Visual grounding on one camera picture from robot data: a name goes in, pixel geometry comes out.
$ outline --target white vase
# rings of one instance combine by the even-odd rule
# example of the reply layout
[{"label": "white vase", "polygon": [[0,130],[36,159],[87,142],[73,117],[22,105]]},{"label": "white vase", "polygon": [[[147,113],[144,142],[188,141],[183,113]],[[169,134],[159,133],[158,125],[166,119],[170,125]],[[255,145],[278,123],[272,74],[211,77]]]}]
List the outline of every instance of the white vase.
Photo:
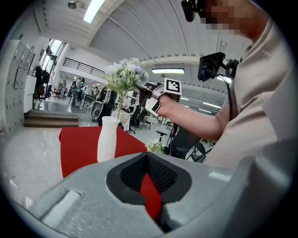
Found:
[{"label": "white vase", "polygon": [[115,158],[116,130],[119,120],[115,117],[102,118],[102,131],[97,145],[97,161],[103,162]]}]

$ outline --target red fabric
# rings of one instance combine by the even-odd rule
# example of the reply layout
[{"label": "red fabric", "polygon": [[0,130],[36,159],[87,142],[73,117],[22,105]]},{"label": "red fabric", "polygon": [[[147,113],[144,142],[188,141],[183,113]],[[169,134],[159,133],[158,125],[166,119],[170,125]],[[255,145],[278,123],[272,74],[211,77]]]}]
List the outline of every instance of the red fabric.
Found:
[{"label": "red fabric", "polygon": [[[59,141],[64,178],[82,167],[97,163],[97,143],[101,130],[101,126],[62,128]],[[140,152],[147,152],[145,144],[118,127],[115,158]],[[161,209],[161,197],[148,174],[143,180],[141,194],[146,197],[146,211],[155,219]]]}]

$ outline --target railing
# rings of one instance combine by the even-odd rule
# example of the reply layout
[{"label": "railing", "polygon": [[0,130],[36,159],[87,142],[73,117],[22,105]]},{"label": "railing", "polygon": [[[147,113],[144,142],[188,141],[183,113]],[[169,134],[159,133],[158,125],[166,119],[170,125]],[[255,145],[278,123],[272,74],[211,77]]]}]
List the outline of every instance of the railing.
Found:
[{"label": "railing", "polygon": [[104,74],[104,71],[94,68],[90,65],[83,64],[73,59],[65,58],[63,66],[70,67],[76,70],[80,70],[98,77],[101,77]]}]

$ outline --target staircase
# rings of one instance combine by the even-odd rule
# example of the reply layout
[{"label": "staircase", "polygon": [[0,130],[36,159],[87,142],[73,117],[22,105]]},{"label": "staircase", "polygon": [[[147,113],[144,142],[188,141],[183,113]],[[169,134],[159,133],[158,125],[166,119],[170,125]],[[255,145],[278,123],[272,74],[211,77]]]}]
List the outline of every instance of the staircase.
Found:
[{"label": "staircase", "polygon": [[78,116],[47,113],[30,113],[27,120],[24,122],[24,127],[63,128],[78,126]]}]

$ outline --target man's arm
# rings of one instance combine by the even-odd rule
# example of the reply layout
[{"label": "man's arm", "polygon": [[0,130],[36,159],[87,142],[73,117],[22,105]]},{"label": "man's arm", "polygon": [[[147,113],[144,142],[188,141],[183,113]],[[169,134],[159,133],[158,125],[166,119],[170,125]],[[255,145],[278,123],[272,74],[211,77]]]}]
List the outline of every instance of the man's arm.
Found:
[{"label": "man's arm", "polygon": [[[159,100],[161,106],[157,113],[169,118],[174,123],[195,135],[211,140],[219,140],[230,118],[228,102],[223,104],[216,116],[195,112],[182,104],[176,103],[170,97],[163,95]],[[237,108],[233,107],[233,118],[236,117]]]}]

